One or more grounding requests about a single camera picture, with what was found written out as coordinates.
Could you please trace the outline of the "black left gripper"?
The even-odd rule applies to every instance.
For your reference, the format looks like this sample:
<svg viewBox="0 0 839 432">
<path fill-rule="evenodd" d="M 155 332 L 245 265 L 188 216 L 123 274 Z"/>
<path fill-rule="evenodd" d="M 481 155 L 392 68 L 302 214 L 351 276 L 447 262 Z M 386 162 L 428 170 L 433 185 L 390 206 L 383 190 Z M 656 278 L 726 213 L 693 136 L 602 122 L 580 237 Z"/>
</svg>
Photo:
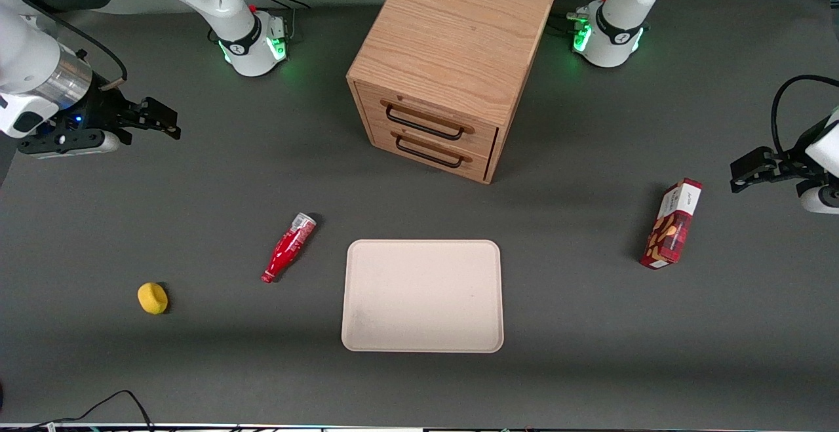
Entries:
<svg viewBox="0 0 839 432">
<path fill-rule="evenodd" d="M 829 183 L 827 171 L 806 154 L 806 149 L 822 136 L 827 124 L 815 124 L 804 131 L 791 148 L 785 150 L 780 142 L 778 127 L 775 128 L 775 150 L 782 159 L 783 171 L 779 171 L 773 151 L 769 147 L 758 147 L 732 163 L 730 187 L 738 194 L 756 184 L 780 183 L 801 177 L 820 184 Z"/>
</svg>

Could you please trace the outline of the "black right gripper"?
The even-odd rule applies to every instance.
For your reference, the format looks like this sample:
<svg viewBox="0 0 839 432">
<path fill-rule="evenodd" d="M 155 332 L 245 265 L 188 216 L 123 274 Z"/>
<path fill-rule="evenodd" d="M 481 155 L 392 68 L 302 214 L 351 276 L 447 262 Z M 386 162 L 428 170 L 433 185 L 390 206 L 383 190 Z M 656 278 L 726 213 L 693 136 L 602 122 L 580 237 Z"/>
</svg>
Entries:
<svg viewBox="0 0 839 432">
<path fill-rule="evenodd" d="M 139 104 L 124 98 L 120 89 L 102 90 L 103 77 L 93 77 L 86 94 L 65 109 L 69 129 L 98 129 L 113 133 L 123 145 L 132 145 L 130 130 L 154 130 L 179 140 L 177 112 L 155 98 L 146 97 Z"/>
</svg>

